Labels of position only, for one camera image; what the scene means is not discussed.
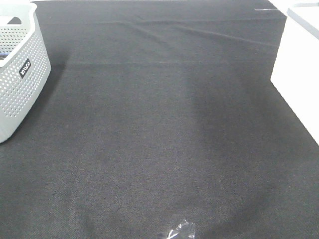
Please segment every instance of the basket label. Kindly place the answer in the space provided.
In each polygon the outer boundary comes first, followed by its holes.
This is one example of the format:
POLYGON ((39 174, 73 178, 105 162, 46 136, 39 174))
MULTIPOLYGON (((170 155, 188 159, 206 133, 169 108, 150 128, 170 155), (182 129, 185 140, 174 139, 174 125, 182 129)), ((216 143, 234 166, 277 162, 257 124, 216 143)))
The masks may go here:
POLYGON ((19 74, 20 74, 21 78, 24 78, 24 76, 27 74, 28 70, 30 69, 30 66, 31 66, 31 62, 30 62, 29 58, 27 58, 24 65, 19 70, 19 74))

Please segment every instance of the basket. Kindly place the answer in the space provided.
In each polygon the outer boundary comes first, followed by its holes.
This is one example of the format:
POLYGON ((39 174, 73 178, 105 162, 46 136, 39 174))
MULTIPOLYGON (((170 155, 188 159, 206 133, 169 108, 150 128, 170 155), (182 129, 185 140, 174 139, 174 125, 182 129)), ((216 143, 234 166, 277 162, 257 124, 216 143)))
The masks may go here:
POLYGON ((21 24, 0 24, 0 142, 8 139, 40 94, 51 65, 30 2, 2 2, 0 16, 21 24))

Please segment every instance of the black fabric surface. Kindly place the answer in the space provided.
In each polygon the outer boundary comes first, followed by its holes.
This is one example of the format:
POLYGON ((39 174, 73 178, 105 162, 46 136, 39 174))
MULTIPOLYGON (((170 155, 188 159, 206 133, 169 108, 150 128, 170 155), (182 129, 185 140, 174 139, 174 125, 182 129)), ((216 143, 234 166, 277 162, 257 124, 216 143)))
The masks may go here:
POLYGON ((317 239, 319 147, 270 82, 266 0, 50 1, 52 64, 0 145, 1 239, 317 239))

